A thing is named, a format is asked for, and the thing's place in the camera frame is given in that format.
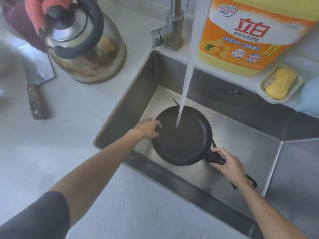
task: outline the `white soap dish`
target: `white soap dish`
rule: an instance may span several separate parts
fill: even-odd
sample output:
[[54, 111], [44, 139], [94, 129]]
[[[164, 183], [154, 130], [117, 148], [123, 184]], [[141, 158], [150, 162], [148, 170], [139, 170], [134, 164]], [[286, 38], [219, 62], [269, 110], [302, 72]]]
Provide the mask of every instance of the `white soap dish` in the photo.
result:
[[302, 76], [300, 74], [298, 74], [297, 79], [291, 84], [290, 86], [290, 90], [288, 93], [288, 96], [283, 99], [283, 100], [276, 100], [274, 98], [272, 98], [271, 96], [269, 96], [265, 89], [275, 80], [275, 74], [276, 74], [276, 70], [278, 68], [281, 67], [289, 67], [288, 65], [285, 64], [279, 64], [277, 66], [275, 66], [268, 74], [267, 76], [258, 84], [258, 87], [256, 89], [257, 94], [259, 94], [263, 99], [265, 99], [266, 101], [268, 101], [269, 103], [272, 104], [279, 104], [279, 103], [283, 103], [285, 101], [287, 101], [291, 95], [302, 85], [302, 83], [304, 82], [302, 79]]

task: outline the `metal faucet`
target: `metal faucet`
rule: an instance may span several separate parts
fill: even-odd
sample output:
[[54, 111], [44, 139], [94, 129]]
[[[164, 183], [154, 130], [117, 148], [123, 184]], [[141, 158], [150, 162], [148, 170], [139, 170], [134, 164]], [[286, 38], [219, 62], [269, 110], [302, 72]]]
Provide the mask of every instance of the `metal faucet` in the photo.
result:
[[181, 0], [171, 0], [171, 9], [166, 13], [166, 25], [151, 31], [152, 48], [164, 44], [168, 49], [179, 49], [183, 44], [183, 23], [184, 10], [181, 8]]

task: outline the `black shirt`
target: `black shirt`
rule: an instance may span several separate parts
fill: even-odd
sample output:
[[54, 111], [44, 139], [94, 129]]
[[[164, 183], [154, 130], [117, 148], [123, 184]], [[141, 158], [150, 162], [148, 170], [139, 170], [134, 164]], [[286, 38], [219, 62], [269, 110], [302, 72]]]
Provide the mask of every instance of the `black shirt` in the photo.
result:
[[66, 199], [50, 191], [0, 226], [0, 239], [64, 239], [69, 227]]

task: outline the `pink glove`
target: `pink glove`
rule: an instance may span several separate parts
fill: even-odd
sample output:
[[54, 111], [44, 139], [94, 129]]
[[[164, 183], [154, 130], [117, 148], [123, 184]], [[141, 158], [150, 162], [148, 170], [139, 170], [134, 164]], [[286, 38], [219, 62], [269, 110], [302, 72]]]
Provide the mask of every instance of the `pink glove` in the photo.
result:
[[60, 5], [68, 10], [72, 2], [73, 0], [26, 0], [26, 13], [37, 34], [41, 35], [44, 33], [44, 29], [47, 26], [44, 15], [47, 13], [49, 7]]

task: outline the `stainless steel sink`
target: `stainless steel sink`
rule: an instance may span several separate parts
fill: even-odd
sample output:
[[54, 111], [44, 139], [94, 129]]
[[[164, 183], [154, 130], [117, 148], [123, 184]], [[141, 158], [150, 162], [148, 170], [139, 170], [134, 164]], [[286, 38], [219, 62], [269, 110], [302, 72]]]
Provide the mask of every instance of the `stainless steel sink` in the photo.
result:
[[[172, 99], [181, 99], [185, 71], [185, 64], [152, 53], [94, 144], [104, 148], [140, 120], [155, 118], [175, 105]], [[208, 118], [217, 146], [239, 157], [263, 196], [267, 195], [278, 158], [286, 157], [281, 152], [286, 142], [319, 137], [319, 120], [283, 105], [269, 104], [253, 92], [197, 69], [186, 105]], [[170, 165], [157, 155], [150, 140], [142, 140], [126, 164], [238, 231], [259, 237], [256, 222], [240, 192], [206, 161], [186, 167]]]

